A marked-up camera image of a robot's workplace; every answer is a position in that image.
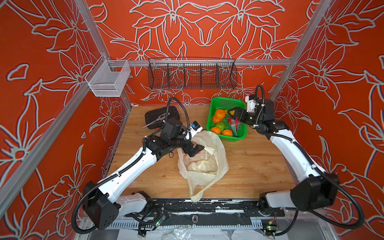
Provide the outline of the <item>translucent plastic bag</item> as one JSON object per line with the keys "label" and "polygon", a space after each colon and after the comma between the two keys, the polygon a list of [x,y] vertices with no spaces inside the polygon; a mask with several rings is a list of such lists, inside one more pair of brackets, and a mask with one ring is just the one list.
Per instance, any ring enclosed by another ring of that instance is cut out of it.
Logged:
{"label": "translucent plastic bag", "polygon": [[178,149],[178,168],[187,180],[192,202],[198,202],[204,192],[221,180],[229,171],[225,147],[218,135],[202,131],[193,137],[192,143],[204,147],[194,157]]}

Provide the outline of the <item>pink dragon fruit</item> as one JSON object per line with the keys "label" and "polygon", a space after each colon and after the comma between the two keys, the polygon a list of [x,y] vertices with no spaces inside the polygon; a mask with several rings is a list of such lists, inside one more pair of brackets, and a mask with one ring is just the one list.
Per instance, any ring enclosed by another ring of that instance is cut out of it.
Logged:
{"label": "pink dragon fruit", "polygon": [[230,130],[233,133],[234,137],[238,137],[238,131],[241,128],[241,122],[239,121],[238,117],[229,117],[228,118],[228,124],[230,127]]}

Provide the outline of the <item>orange fruit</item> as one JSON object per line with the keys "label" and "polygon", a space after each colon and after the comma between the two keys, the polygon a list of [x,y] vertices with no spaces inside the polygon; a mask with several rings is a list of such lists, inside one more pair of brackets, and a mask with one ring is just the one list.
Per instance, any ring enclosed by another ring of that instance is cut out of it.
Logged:
{"label": "orange fruit", "polygon": [[220,135],[221,134],[221,129],[219,127],[212,127],[210,129],[211,132],[215,133],[216,135]]}
{"label": "orange fruit", "polygon": [[232,132],[232,130],[223,130],[221,132],[221,135],[232,137],[233,136],[233,132]]}
{"label": "orange fruit", "polygon": [[227,111],[226,111],[226,110],[217,109],[217,110],[215,111],[215,117],[216,117],[217,119],[222,120],[222,119],[225,118],[226,115],[227,115]]}
{"label": "orange fruit", "polygon": [[222,119],[217,118],[215,115],[212,117],[212,122],[216,125],[222,122]]}

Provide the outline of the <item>light green crinkled fruit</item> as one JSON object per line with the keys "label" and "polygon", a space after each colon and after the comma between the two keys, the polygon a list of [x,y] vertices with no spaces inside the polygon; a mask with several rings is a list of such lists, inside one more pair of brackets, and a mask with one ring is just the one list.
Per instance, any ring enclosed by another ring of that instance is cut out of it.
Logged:
{"label": "light green crinkled fruit", "polygon": [[218,123],[216,124],[216,127],[219,128],[220,131],[222,132],[222,131],[224,131],[224,130],[226,129],[226,124],[223,123],[223,122],[218,122]]}

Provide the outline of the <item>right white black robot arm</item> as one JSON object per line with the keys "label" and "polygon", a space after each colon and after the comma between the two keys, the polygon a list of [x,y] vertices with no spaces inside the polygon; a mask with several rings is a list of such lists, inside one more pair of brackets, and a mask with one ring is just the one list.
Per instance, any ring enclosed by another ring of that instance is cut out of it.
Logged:
{"label": "right white black robot arm", "polygon": [[[271,214],[275,209],[285,208],[299,212],[309,212],[336,227],[355,230],[364,225],[365,215],[357,200],[340,185],[336,174],[318,165],[295,139],[289,126],[275,118],[274,102],[266,99],[265,90],[258,85],[255,93],[246,98],[247,107],[235,107],[228,111],[230,118],[238,120],[265,136],[282,153],[295,187],[289,191],[268,192],[259,196],[257,209],[261,214]],[[338,193],[343,194],[358,213],[358,219],[352,224],[335,222],[318,209],[332,206]]]}

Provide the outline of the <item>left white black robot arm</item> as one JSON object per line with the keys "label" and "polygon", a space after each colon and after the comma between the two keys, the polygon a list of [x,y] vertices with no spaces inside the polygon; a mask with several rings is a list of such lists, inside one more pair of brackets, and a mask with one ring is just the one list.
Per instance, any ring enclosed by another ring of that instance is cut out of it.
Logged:
{"label": "left white black robot arm", "polygon": [[203,130],[197,121],[187,121],[184,126],[181,121],[168,118],[172,101],[181,103],[177,98],[169,99],[162,126],[142,138],[142,146],[132,158],[108,177],[85,185],[71,217],[72,228],[77,234],[104,230],[119,216],[142,212],[150,198],[139,192],[122,203],[119,197],[124,190],[141,173],[174,150],[182,149],[193,157],[204,149],[204,146],[192,143],[193,137]]}

